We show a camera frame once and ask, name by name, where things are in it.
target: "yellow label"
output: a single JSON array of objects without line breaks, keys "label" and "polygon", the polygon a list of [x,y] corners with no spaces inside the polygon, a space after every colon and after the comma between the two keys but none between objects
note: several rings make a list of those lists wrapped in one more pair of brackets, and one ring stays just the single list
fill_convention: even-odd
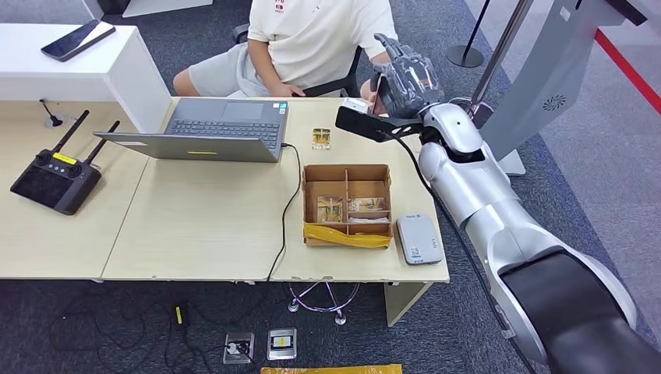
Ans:
[{"label": "yellow label", "polygon": [[182,310],[179,309],[179,307],[175,308],[175,311],[177,312],[177,323],[182,324]]},{"label": "yellow label", "polygon": [[188,154],[218,154],[218,152],[211,152],[209,150],[189,150]]},{"label": "yellow label", "polygon": [[53,153],[53,158],[57,158],[60,161],[66,162],[67,164],[71,164],[71,165],[76,164],[76,160],[72,159],[71,157],[67,157],[61,153],[57,153],[57,152]]}]

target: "laptop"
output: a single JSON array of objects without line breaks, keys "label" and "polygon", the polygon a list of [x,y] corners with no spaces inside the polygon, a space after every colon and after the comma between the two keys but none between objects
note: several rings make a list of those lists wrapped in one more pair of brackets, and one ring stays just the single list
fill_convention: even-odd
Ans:
[{"label": "laptop", "polygon": [[95,132],[154,158],[278,162],[286,101],[182,98],[163,134]]}]

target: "floor socket cover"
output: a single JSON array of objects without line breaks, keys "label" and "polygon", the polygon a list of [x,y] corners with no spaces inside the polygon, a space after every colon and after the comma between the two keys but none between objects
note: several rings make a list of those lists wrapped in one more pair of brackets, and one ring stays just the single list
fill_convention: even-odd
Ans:
[{"label": "floor socket cover", "polygon": [[[248,346],[248,356],[253,357],[253,343],[255,341],[254,333],[228,333],[225,338],[225,345],[230,343],[244,344]],[[227,348],[224,349],[223,363],[224,364],[249,364],[250,358],[247,358],[243,353],[231,354]]]},{"label": "floor socket cover", "polygon": [[296,329],[269,331],[269,360],[291,360],[296,358]]}]

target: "person's hand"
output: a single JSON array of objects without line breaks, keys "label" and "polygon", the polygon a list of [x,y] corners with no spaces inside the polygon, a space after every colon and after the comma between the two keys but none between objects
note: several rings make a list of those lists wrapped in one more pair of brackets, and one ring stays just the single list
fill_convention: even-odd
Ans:
[{"label": "person's hand", "polygon": [[270,87],[269,93],[272,97],[292,97],[294,96],[294,94],[303,97],[306,95],[303,92],[303,90],[301,90],[297,86],[294,86],[293,84],[284,84],[284,83],[280,83],[278,85]]}]

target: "ventilation grille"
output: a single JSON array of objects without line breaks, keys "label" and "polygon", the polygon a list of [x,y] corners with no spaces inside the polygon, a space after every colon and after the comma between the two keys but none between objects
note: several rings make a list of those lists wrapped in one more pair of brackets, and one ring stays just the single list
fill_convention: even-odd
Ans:
[{"label": "ventilation grille", "polygon": [[567,98],[564,95],[555,95],[544,101],[543,108],[545,111],[555,111],[560,109],[560,107],[563,106],[566,102]]}]

